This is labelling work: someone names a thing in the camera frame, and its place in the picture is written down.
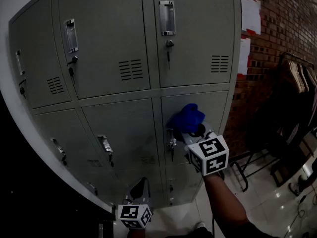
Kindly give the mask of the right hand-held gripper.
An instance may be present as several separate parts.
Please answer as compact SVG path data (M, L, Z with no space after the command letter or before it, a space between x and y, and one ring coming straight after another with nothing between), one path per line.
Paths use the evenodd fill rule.
M185 144L186 158L203 176L227 168L229 149L222 135L207 122L198 125L197 132L182 133L173 130L176 141Z

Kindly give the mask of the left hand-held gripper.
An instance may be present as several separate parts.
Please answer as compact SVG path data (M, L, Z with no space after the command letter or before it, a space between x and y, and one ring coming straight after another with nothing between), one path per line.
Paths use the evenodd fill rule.
M144 229L151 220L150 183L142 177L118 206L117 218L129 229Z

